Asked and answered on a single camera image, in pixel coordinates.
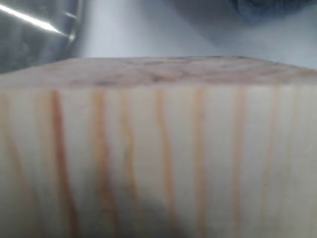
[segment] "wood grain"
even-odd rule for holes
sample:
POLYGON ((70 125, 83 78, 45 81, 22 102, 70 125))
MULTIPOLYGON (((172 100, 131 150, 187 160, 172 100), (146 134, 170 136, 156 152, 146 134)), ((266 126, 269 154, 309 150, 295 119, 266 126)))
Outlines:
POLYGON ((315 80, 245 58, 2 75, 0 235, 316 237, 315 80))

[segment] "metal object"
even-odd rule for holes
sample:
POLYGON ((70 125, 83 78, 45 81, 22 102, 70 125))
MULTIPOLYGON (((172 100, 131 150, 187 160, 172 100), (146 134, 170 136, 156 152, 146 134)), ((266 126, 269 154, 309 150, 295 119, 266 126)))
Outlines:
POLYGON ((82 0, 0 0, 0 73, 63 58, 82 0))

